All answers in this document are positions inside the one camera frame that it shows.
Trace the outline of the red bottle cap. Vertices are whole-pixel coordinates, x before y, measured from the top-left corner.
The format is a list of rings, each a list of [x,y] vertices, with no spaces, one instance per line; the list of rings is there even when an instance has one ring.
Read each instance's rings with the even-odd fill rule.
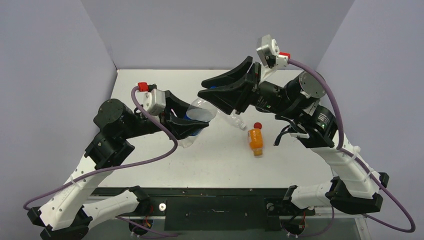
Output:
[[[255,123],[254,123],[254,125],[253,125],[253,127],[254,127],[255,129],[259,129],[259,130],[261,130],[261,129],[262,129],[262,127],[263,127],[263,125],[262,125],[260,122],[255,122]]]

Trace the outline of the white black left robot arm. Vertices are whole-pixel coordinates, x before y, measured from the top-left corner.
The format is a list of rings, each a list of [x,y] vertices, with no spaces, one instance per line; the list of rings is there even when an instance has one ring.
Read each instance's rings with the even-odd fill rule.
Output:
[[[95,203],[87,199],[113,171],[124,169],[124,160],[134,146],[129,139],[164,132],[174,144],[206,128],[207,122],[179,118],[189,104],[170,91],[159,95],[159,109],[152,113],[134,102],[134,110],[116,98],[105,101],[94,118],[99,132],[85,149],[79,164],[63,186],[47,193],[49,200],[39,207],[28,207],[32,224],[43,228],[43,240],[80,240],[90,229],[122,214],[150,214],[153,205],[139,186],[128,187],[118,195]]]

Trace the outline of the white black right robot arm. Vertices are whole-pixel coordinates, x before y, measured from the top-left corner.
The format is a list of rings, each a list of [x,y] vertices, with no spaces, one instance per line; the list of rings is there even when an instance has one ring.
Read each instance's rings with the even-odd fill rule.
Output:
[[[248,56],[234,69],[201,82],[198,96],[226,114],[243,113],[249,106],[289,123],[282,136],[296,138],[319,155],[335,172],[322,184],[289,187],[283,209],[294,214],[312,207],[333,207],[345,214],[363,215],[381,210],[379,194],[388,174],[372,170],[341,132],[334,111],[320,105],[326,90],[315,74],[301,72],[284,86],[263,80],[262,66]]]

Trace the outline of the clear crushed plastic bottle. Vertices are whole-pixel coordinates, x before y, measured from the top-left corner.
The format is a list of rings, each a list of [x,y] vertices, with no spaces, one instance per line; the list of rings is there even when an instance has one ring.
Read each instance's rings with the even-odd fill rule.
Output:
[[[235,113],[226,114],[226,113],[222,112],[221,110],[218,110],[218,114],[224,121],[226,121],[227,124],[229,124],[229,125],[231,125],[235,128],[238,128],[238,129],[244,131],[247,127],[247,125],[243,121],[243,119]]]

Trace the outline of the orange juice bottle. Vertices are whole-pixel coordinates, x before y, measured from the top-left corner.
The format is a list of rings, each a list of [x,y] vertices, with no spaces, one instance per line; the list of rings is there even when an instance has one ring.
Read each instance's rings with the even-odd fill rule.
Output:
[[[247,132],[249,147],[255,157],[263,155],[264,141],[262,132],[258,128],[251,129]]]

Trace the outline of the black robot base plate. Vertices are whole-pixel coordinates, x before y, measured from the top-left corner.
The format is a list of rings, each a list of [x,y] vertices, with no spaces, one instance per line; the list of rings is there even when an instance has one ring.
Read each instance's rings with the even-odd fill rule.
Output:
[[[166,231],[280,231],[281,221],[313,216],[288,201],[287,188],[144,188],[150,202],[125,217],[163,220]]]

